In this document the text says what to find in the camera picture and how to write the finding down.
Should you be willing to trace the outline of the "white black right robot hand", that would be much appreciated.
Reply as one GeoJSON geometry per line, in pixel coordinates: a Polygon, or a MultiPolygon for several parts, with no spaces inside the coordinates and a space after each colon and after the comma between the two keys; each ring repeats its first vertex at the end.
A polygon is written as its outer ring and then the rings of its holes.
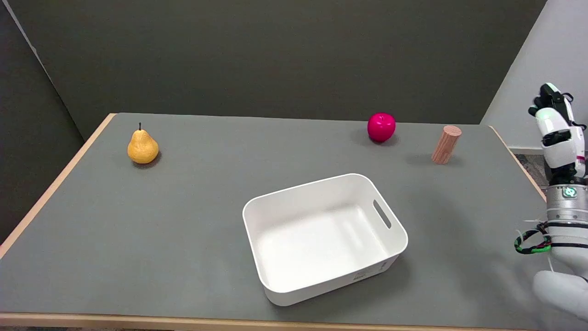
{"type": "Polygon", "coordinates": [[[544,170],[551,186],[557,184],[587,185],[585,124],[575,120],[574,98],[546,82],[528,109],[535,118],[541,136],[544,170]]]}

